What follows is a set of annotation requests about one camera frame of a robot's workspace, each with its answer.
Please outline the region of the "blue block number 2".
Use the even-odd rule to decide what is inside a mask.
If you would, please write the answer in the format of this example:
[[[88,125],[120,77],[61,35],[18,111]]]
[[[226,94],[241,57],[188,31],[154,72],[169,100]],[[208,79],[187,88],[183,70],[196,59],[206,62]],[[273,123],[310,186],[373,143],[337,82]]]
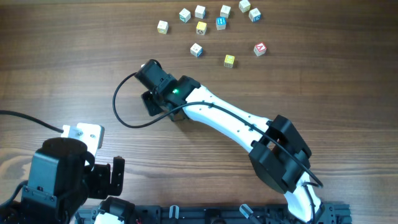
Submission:
[[[197,43],[194,43],[191,47],[190,47],[190,53],[192,55],[194,55],[195,57],[199,57],[201,55],[201,53],[203,52],[203,47],[198,45]]]

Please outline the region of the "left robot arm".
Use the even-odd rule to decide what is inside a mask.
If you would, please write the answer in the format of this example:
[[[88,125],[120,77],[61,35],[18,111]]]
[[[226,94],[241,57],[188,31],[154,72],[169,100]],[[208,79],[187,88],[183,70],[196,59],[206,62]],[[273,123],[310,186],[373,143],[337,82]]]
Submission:
[[[105,214],[132,223],[135,205],[121,200],[125,160],[96,164],[85,143],[52,138],[36,150],[28,180],[1,204],[1,223],[69,223],[87,199],[100,199],[96,222]]]

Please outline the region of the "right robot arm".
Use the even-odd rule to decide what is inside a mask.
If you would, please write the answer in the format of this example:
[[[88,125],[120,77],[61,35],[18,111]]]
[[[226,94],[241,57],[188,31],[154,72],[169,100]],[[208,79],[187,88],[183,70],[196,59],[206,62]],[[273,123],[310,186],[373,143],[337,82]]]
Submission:
[[[317,221],[321,200],[313,188],[323,185],[310,171],[310,148],[289,119],[247,113],[193,78],[175,79],[153,59],[135,77],[147,88],[142,99],[150,115],[167,112],[173,117],[182,112],[188,119],[223,133],[248,152],[256,175],[284,195],[295,218],[305,223]]]

